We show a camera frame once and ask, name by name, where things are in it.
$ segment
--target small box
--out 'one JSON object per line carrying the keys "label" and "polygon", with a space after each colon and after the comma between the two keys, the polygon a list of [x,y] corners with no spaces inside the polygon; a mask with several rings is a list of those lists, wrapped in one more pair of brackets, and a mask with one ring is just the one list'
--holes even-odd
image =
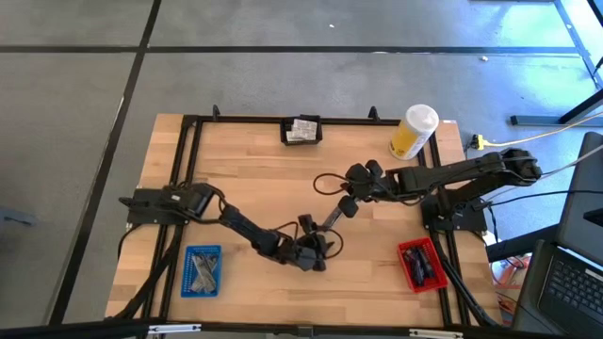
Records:
{"label": "small box", "polygon": [[[421,249],[423,249],[423,251],[425,251],[425,255],[427,255],[427,259],[429,260],[433,268],[434,277],[425,278],[425,284],[423,286],[415,285],[412,278],[411,268],[408,266],[408,263],[406,263],[406,261],[404,260],[404,252],[410,248],[415,247],[420,247]],[[406,280],[408,281],[408,285],[415,293],[425,292],[448,286],[446,272],[444,272],[444,269],[442,268],[442,263],[440,263],[440,259],[437,256],[437,252],[435,251],[435,247],[433,246],[432,240],[428,237],[398,244],[398,257],[400,262],[402,263],[404,273],[406,274]]]}
{"label": "small box", "polygon": [[[201,259],[203,269],[210,271],[211,278],[206,276],[205,279],[210,279],[211,284],[215,284],[216,288],[208,291],[205,288],[195,291],[194,284],[204,285],[202,282],[197,281],[199,277],[199,270],[195,266],[195,259]],[[209,298],[217,297],[220,291],[220,272],[222,265],[221,247],[219,245],[210,246],[188,246],[185,254],[185,266],[183,269],[182,277],[182,289],[180,296],[182,298]]]}
{"label": "small box", "polygon": [[[289,141],[286,138],[286,132],[291,131],[291,127],[293,126],[293,121],[299,119],[303,121],[313,121],[318,124],[317,126],[317,138],[315,140],[296,140]],[[285,146],[293,146],[293,145],[316,145],[322,140],[322,124],[320,123],[320,116],[318,115],[300,115],[299,117],[289,117],[283,118],[281,120],[281,142],[285,144]]]}

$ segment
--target blue container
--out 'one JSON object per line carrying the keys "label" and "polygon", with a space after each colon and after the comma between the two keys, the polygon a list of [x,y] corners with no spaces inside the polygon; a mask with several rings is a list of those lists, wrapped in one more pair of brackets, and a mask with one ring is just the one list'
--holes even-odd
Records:
{"label": "blue container", "polygon": [[[195,267],[195,262],[193,261],[193,257],[204,258],[207,259],[207,263],[211,265],[215,265],[211,268],[211,276],[214,278],[216,282],[216,288],[208,292],[206,289],[201,289],[200,291],[194,291],[191,289],[193,284],[197,280],[199,276],[199,272]],[[222,251],[219,245],[209,245],[209,246],[188,246],[187,253],[185,254],[185,267],[183,270],[182,277],[182,290],[180,291],[180,297],[182,298],[210,298],[217,297],[220,291],[220,272],[222,265]]]}

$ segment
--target yellow connector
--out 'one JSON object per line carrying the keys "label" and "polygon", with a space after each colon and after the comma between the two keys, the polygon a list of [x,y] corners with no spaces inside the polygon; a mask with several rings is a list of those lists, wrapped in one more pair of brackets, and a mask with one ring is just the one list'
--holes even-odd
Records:
{"label": "yellow connector", "polygon": [[487,141],[483,139],[483,135],[473,135],[469,147],[478,151],[483,151],[484,146],[487,146]]}
{"label": "yellow connector", "polygon": [[483,146],[484,146],[484,140],[483,140],[483,135],[478,135],[478,151],[483,151]]}

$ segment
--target laptop keyboard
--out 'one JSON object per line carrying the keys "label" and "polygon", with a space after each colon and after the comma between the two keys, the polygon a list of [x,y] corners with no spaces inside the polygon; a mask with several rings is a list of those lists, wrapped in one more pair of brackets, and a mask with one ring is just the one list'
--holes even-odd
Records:
{"label": "laptop keyboard", "polygon": [[571,263],[553,259],[545,293],[603,323],[603,282]]}

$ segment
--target red container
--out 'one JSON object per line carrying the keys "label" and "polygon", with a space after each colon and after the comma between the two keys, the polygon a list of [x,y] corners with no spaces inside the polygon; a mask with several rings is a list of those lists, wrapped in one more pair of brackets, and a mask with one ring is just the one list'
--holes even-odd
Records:
{"label": "red container", "polygon": [[[413,282],[413,278],[411,278],[411,268],[408,266],[408,263],[406,263],[403,256],[406,250],[414,247],[420,247],[425,251],[427,259],[430,261],[430,264],[432,264],[433,273],[435,275],[434,278],[425,278],[425,284],[423,284],[423,286],[415,285],[415,283]],[[428,237],[398,244],[398,257],[400,262],[402,263],[402,268],[404,268],[404,273],[406,273],[406,280],[408,281],[408,285],[413,289],[415,293],[425,292],[432,289],[448,286],[446,272],[444,272],[442,264],[440,263],[440,259],[437,257],[437,252],[435,251],[435,247],[433,246],[432,240]]]}

